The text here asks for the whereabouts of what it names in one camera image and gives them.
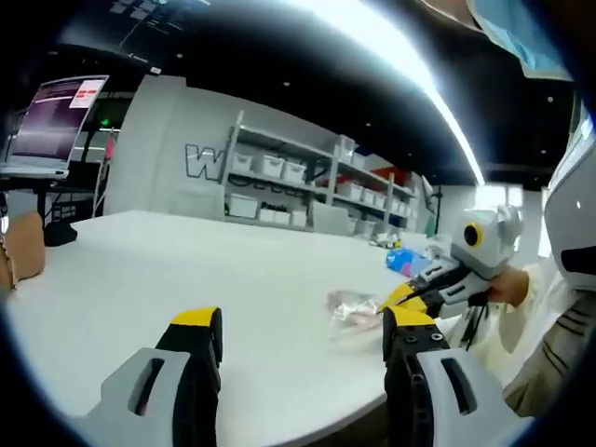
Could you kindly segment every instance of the surgical mask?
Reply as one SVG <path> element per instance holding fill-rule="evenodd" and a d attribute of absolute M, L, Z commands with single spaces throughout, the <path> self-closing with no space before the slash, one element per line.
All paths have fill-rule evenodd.
<path fill-rule="evenodd" d="M 489 39 L 515 55 L 526 77 L 571 81 L 557 48 L 521 0 L 467 0 Z"/>

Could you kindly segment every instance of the computer monitor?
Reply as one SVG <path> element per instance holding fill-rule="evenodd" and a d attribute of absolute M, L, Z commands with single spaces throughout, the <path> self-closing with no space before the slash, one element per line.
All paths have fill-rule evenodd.
<path fill-rule="evenodd" d="M 64 168 L 107 75 L 80 76 L 42 84 L 12 142 L 10 163 Z"/>

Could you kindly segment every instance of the striped shirt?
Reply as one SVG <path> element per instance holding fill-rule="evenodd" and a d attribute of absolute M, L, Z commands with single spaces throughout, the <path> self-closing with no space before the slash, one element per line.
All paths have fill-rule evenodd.
<path fill-rule="evenodd" d="M 596 326 L 596 296 L 583 296 L 545 334 L 518 377 L 505 389 L 506 402 L 519 416 L 539 416 L 581 359 Z"/>

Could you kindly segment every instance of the blue object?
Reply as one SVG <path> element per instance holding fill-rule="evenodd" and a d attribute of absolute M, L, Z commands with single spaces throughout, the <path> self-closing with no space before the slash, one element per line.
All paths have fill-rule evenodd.
<path fill-rule="evenodd" d="M 413 278 L 432 263 L 423 255 L 408 249 L 394 249 L 386 257 L 386 265 L 405 277 Z"/>
<path fill-rule="evenodd" d="M 472 0 L 468 5 L 486 35 L 520 60 L 527 77 L 571 80 L 557 48 L 523 2 Z"/>

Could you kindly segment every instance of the ceiling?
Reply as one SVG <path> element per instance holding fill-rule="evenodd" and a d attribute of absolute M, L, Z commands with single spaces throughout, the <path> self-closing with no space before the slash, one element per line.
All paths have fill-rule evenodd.
<path fill-rule="evenodd" d="M 525 78 L 506 51 L 417 0 L 369 3 L 422 55 L 484 177 L 546 184 L 568 137 L 569 84 Z M 473 183 L 452 132 L 412 82 L 311 14 L 273 0 L 89 3 L 35 81 L 107 72 L 109 90 L 133 91 L 152 67 L 344 133 L 433 183 Z"/>

